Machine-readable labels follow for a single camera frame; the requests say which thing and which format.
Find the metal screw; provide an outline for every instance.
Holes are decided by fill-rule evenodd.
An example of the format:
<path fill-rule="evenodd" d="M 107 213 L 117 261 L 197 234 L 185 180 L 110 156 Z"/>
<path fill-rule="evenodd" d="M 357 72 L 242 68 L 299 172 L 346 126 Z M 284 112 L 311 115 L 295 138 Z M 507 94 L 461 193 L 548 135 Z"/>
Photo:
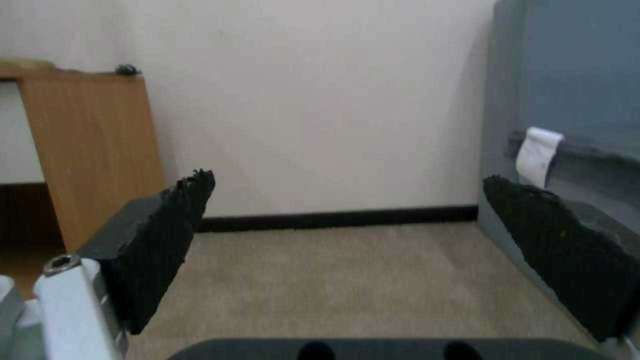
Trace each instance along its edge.
<path fill-rule="evenodd" d="M 46 277 L 54 276 L 65 272 L 71 268 L 75 268 L 80 265 L 80 257 L 76 254 L 65 254 L 56 256 L 49 260 L 42 268 L 42 273 Z"/>

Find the beige carpet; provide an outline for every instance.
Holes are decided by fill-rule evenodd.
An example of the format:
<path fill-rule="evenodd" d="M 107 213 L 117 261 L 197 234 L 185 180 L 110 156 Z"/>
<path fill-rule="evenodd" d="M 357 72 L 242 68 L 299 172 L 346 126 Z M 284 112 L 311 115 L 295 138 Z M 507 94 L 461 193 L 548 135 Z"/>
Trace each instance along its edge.
<path fill-rule="evenodd" d="M 128 359 L 236 337 L 592 340 L 475 224 L 200 234 Z"/>

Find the black baseboard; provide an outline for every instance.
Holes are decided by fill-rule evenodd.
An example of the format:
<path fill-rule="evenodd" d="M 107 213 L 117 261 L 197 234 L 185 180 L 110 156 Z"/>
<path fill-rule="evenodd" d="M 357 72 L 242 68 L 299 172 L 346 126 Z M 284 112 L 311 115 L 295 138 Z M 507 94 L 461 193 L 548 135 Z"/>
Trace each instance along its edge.
<path fill-rule="evenodd" d="M 475 221 L 477 214 L 477 206 L 447 206 L 442 208 L 203 218 L 198 232 L 229 233 L 275 229 L 320 229 L 324 227 L 419 224 L 428 222 L 468 222 Z"/>

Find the paper label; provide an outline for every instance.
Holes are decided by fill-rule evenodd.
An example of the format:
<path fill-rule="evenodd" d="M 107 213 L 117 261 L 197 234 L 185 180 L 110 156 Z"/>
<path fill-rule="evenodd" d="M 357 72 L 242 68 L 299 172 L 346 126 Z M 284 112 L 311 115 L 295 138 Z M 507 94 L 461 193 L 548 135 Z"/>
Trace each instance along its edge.
<path fill-rule="evenodd" d="M 527 129 L 518 158 L 518 174 L 538 188 L 544 189 L 547 182 L 549 165 L 556 155 L 557 146 L 564 135 L 553 131 L 530 127 Z"/>

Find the wooden cabinet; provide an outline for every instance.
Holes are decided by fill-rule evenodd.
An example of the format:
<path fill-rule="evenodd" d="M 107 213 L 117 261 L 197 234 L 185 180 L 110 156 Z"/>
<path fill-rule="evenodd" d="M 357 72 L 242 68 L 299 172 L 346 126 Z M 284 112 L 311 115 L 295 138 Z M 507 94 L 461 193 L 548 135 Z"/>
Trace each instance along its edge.
<path fill-rule="evenodd" d="M 165 188 L 142 77 L 0 70 L 0 81 L 19 89 L 67 251 L 127 201 Z"/>

